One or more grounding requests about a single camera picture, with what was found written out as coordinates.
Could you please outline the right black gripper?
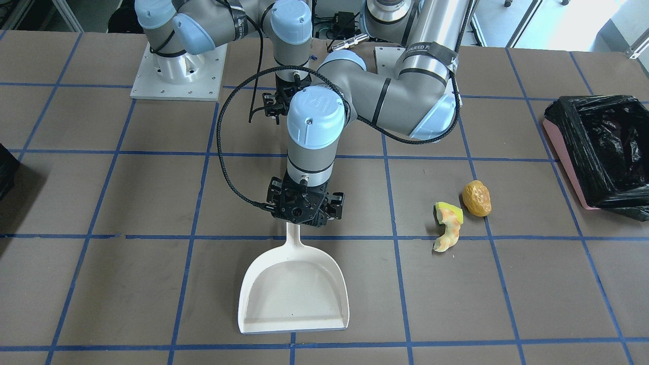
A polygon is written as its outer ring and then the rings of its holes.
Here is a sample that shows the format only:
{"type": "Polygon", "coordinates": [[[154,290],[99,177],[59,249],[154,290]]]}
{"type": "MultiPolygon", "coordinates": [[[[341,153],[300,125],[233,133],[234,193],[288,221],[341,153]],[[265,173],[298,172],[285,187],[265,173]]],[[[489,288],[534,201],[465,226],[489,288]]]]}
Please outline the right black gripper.
{"type": "Polygon", "coordinates": [[[274,93],[262,93],[264,113],[272,117],[276,125],[280,125],[280,116],[287,116],[294,94],[294,86],[277,86],[274,93]]]}

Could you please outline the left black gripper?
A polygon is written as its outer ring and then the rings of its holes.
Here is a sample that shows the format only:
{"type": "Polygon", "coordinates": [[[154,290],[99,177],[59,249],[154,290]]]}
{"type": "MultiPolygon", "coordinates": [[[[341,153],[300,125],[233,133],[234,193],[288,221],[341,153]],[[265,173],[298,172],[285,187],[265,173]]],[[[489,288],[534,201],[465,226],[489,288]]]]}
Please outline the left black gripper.
{"type": "Polygon", "coordinates": [[[271,178],[267,189],[267,203],[273,205],[271,215],[293,224],[312,227],[326,226],[329,220],[340,220],[345,194],[327,193],[328,183],[309,187],[296,183],[290,176],[271,178]]]}

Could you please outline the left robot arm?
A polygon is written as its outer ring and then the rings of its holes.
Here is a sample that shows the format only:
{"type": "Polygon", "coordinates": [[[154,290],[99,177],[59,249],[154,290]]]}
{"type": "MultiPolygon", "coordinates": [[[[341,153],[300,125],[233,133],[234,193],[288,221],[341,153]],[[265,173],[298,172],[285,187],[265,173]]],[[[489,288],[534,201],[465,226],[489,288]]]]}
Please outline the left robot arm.
{"type": "Polygon", "coordinates": [[[342,217],[343,193],[328,193],[339,139],[360,120],[406,144],[435,143],[459,120],[455,80],[473,1],[424,1],[391,76],[370,72],[353,51],[331,52],[287,107],[287,164],[272,178],[267,209],[279,220],[321,227],[342,217]]]}

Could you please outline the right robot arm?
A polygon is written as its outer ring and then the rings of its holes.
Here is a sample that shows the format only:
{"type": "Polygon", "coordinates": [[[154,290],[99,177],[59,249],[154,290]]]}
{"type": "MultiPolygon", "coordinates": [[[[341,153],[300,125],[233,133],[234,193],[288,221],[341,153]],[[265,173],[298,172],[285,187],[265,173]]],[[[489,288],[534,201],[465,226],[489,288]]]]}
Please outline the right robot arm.
{"type": "Polygon", "coordinates": [[[273,44],[276,93],[264,95],[269,117],[287,115],[292,96],[310,85],[312,19],[306,1],[136,1],[148,49],[130,96],[216,101],[227,44],[257,34],[273,44]]]}

